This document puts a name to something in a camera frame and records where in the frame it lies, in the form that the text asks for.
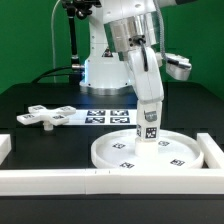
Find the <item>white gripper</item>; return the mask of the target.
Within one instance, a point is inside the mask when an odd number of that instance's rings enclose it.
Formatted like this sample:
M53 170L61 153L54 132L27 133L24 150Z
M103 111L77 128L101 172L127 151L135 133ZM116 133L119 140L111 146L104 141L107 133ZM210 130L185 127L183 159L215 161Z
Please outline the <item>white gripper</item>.
M163 86L155 52L147 47L146 56L140 48L128 52L128 63L134 76L133 88L143 103L156 103L164 98ZM145 120L157 120L155 111L145 112Z

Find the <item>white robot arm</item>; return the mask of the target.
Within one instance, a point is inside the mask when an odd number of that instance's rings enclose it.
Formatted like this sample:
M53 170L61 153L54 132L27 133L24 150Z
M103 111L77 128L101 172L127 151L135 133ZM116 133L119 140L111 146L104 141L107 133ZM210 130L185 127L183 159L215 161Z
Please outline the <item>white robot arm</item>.
M165 51L161 9L194 0L99 0L90 16L91 53L80 87L98 95L115 95L132 88L138 98L137 116L146 123L161 118L164 98L159 66L169 75L188 78L187 58Z

